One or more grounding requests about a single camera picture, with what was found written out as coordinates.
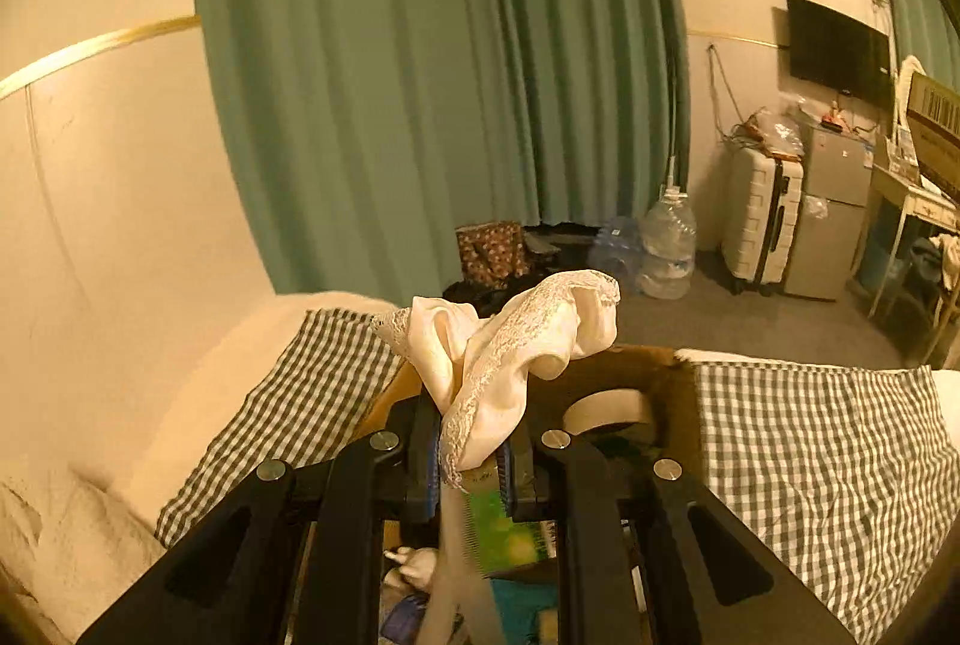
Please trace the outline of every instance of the lace trim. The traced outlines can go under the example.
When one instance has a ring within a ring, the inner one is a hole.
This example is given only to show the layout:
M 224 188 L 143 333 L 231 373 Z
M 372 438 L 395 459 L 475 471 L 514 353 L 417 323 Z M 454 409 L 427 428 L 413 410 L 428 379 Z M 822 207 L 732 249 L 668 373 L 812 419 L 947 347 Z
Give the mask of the lace trim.
M 394 309 L 375 314 L 370 318 L 373 333 L 382 338 L 390 349 L 410 358 L 410 308 Z
M 574 300 L 575 289 L 595 290 L 603 307 L 616 306 L 620 300 L 616 279 L 600 271 L 553 274 L 531 288 L 520 306 L 504 320 L 476 364 L 464 372 L 462 388 L 440 428 L 440 467 L 443 477 L 453 487 L 463 490 L 463 478 L 456 467 L 467 446 L 477 405 L 487 384 L 500 370 L 507 354 L 540 335 L 560 306 Z

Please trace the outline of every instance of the checkered bedsheet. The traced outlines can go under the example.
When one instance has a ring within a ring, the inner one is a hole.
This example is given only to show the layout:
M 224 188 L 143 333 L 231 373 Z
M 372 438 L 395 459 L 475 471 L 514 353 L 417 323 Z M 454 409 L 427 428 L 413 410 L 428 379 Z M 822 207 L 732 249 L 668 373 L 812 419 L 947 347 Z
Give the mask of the checkered bedsheet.
M 960 509 L 929 367 L 704 364 L 697 383 L 709 487 L 860 645 L 876 642 Z
M 290 466 L 333 458 L 403 359 L 371 330 L 369 314 L 309 311 L 272 371 L 210 442 L 157 519 L 170 547 L 267 458 Z

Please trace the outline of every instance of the plastic bottle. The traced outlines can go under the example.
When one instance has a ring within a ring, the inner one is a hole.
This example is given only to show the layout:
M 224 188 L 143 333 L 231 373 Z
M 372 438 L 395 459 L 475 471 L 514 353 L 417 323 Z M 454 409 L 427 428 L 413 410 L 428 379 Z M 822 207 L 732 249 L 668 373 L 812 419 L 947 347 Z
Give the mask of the plastic bottle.
M 635 292 L 640 270 L 640 228 L 633 218 L 611 218 L 597 233 L 587 254 L 587 265 L 620 284 L 620 293 Z
M 686 194 L 668 187 L 640 225 L 637 288 L 654 298 L 682 298 L 690 289 L 697 247 L 697 220 Z

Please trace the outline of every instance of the screw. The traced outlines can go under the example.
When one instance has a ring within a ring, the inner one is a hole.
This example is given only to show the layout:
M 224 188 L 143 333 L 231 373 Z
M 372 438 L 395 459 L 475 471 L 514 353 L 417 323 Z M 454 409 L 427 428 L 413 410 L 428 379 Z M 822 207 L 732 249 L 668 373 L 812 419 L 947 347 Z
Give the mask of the screw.
M 263 461 L 260 466 L 256 468 L 256 476 L 260 477 L 263 482 L 280 480 L 280 478 L 286 473 L 287 464 L 283 461 L 280 461 L 278 458 L 272 458 L 270 461 Z
M 400 444 L 400 437 L 392 431 L 378 431 L 370 437 L 370 447 L 381 452 L 392 450 L 398 444 Z
M 570 447 L 570 434 L 559 428 L 552 428 L 544 431 L 541 442 L 544 443 L 544 447 L 549 447 L 551 450 L 563 450 L 565 447 Z
M 677 480 L 683 474 L 683 466 L 673 458 L 661 458 L 654 464 L 654 474 L 661 480 Z

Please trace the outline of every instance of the suitcase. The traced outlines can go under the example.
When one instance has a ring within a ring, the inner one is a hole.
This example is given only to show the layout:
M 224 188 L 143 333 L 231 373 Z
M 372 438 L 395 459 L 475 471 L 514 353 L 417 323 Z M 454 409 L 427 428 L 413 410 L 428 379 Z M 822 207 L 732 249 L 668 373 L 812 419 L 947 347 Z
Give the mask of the suitcase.
M 721 252 L 733 292 L 770 295 L 784 277 L 800 207 L 803 165 L 741 148 L 731 160 L 728 221 Z

